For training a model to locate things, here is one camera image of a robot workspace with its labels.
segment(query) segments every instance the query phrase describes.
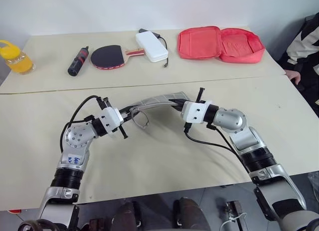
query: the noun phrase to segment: white cable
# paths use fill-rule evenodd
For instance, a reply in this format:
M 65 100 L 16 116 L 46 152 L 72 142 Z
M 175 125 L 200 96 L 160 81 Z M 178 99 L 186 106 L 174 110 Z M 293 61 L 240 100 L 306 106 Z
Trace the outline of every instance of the white cable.
M 242 217 L 243 215 L 244 215 L 244 218 L 245 218 L 245 217 L 247 216 L 247 213 L 242 213 L 242 214 L 240 214 L 239 216 L 237 216 L 237 217 L 235 217 L 235 218 L 232 218 L 232 219 L 230 219 L 230 220 L 227 220 L 227 221 L 223 222 L 222 225 L 221 225 L 220 228 L 219 228 L 219 231 L 222 231 L 222 229 L 223 229 L 223 227 L 224 227 L 225 224 L 227 224 L 227 223 L 229 223 L 229 222 L 232 222 L 232 221 L 234 221 L 234 220 L 236 220 L 236 219 L 239 219 L 239 218 Z

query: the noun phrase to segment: bottle cap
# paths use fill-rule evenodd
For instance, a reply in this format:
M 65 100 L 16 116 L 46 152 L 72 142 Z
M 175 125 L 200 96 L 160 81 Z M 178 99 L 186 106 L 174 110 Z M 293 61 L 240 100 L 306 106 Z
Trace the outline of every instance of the bottle cap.
M 16 45 L 11 44 L 10 42 L 6 40 L 0 40 L 0 43 L 6 44 L 5 47 L 0 47 L 0 55 L 6 59 L 15 59 L 20 55 L 20 48 Z

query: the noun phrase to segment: handwritten label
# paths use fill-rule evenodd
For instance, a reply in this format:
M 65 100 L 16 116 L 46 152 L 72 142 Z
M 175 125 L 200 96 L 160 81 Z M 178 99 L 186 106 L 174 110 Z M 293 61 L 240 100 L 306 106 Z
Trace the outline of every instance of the handwritten label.
M 79 165 L 81 163 L 81 160 L 82 160 L 82 156 L 73 155 L 73 154 L 68 155 L 69 164 Z

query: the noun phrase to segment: ping pong paddle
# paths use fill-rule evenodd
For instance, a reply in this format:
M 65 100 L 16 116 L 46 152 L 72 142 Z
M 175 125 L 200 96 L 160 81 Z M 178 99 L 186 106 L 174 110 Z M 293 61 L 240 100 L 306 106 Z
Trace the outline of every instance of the ping pong paddle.
M 123 66 L 131 56 L 144 55 L 144 49 L 122 50 L 120 45 L 103 46 L 91 55 L 92 64 L 101 70 L 111 70 Z

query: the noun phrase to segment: white power bank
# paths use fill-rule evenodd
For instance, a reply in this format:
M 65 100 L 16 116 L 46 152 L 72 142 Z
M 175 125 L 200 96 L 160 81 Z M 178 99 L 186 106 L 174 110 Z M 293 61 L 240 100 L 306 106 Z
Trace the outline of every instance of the white power bank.
M 144 49 L 146 56 L 151 62 L 167 59 L 168 50 L 151 31 L 137 33 L 136 42 Z

